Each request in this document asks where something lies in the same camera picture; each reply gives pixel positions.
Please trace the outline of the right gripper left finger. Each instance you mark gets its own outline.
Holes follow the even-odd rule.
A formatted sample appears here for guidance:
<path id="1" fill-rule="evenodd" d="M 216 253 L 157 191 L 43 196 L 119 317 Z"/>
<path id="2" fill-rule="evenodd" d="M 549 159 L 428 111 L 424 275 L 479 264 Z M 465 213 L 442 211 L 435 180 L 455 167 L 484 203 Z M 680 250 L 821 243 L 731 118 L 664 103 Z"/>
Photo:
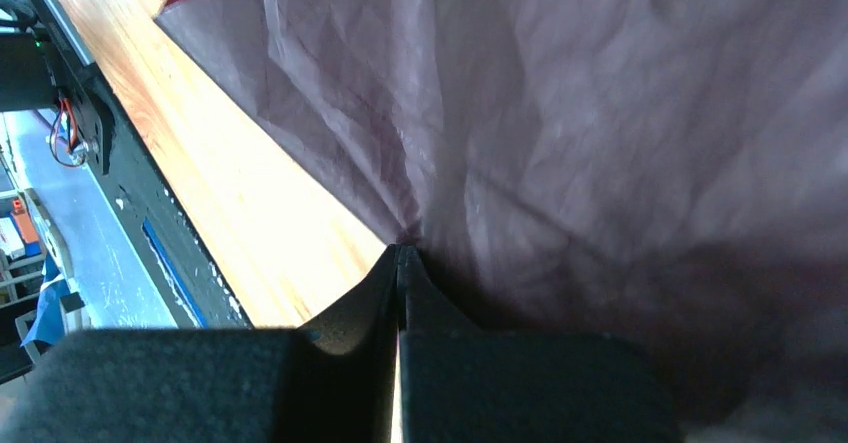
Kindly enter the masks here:
<path id="1" fill-rule="evenodd" d="M 5 442 L 387 442 L 396 267 L 298 328 L 71 333 L 36 365 Z"/>

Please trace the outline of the dark red wrapping paper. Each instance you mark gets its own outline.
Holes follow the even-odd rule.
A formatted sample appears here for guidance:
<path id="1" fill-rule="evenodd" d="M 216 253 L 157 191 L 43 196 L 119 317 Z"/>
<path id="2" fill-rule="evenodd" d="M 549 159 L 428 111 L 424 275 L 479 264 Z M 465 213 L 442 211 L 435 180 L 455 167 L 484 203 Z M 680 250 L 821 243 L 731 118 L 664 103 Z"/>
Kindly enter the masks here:
<path id="1" fill-rule="evenodd" d="M 847 0 L 182 0 L 158 25 L 479 321 L 623 334 L 716 438 L 847 437 Z"/>

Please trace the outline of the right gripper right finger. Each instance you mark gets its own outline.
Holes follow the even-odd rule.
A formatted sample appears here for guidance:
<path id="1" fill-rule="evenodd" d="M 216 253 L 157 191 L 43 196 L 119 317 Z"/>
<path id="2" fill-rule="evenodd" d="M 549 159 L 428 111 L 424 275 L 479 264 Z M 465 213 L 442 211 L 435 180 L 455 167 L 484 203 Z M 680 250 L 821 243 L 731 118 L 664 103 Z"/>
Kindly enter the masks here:
<path id="1" fill-rule="evenodd" d="M 636 345 L 608 334 L 487 331 L 397 260 L 408 442 L 678 442 L 672 399 Z"/>

